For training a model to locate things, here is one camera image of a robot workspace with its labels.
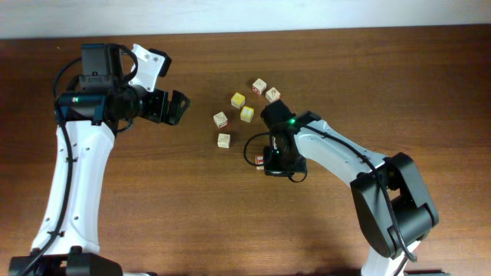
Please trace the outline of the wooden block red X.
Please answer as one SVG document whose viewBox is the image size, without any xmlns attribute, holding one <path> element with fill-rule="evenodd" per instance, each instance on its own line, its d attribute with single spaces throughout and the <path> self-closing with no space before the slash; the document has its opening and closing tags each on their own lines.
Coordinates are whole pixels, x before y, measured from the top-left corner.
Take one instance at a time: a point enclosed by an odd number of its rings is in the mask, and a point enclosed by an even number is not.
<svg viewBox="0 0 491 276">
<path fill-rule="evenodd" d="M 264 156 L 257 155 L 255 157 L 255 164 L 257 165 L 256 167 L 257 170 L 264 169 Z"/>
</svg>

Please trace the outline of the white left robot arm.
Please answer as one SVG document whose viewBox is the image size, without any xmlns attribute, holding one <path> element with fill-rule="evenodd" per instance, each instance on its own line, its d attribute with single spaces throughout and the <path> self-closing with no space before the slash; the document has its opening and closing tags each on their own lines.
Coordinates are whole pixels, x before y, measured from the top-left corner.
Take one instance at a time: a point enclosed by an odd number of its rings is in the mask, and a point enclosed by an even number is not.
<svg viewBox="0 0 491 276">
<path fill-rule="evenodd" d="M 10 275 L 122 275 L 100 255 L 98 214 L 104 171 L 118 134 L 137 117 L 175 126 L 190 100 L 157 88 L 172 63 L 163 51 L 135 44 L 84 44 L 82 72 L 55 90 L 57 159 L 48 205 L 27 256 Z"/>
</svg>

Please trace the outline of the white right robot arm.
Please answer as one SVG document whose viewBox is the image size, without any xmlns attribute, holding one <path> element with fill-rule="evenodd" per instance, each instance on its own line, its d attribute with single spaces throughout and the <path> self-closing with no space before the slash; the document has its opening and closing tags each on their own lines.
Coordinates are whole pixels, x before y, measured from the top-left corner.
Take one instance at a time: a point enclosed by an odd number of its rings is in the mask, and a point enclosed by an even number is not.
<svg viewBox="0 0 491 276">
<path fill-rule="evenodd" d="M 414 249 L 440 217 L 415 162 L 405 153 L 376 153 L 333 130 L 319 115 L 295 115 L 280 100 L 265 107 L 267 176 L 308 174 L 312 160 L 337 176 L 352 194 L 362 234 L 371 247 L 362 275 L 403 275 Z"/>
</svg>

